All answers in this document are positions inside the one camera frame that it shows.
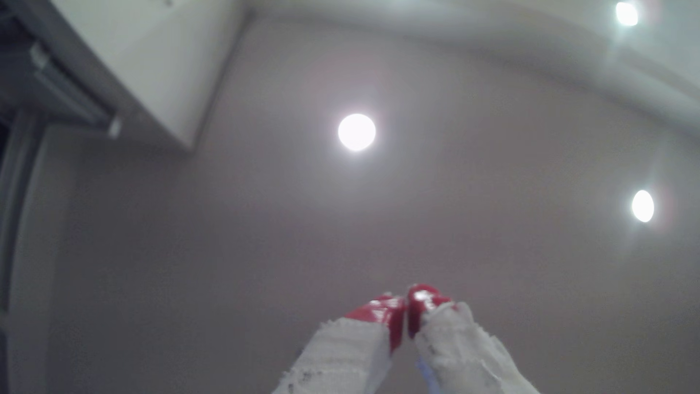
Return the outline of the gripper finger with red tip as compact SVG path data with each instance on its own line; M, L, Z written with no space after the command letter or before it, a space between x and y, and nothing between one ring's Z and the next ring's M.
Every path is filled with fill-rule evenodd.
M404 297L383 294L320 325L273 393L376 393L403 337Z
M466 302L416 284L407 303L409 337L441 393L539 393Z

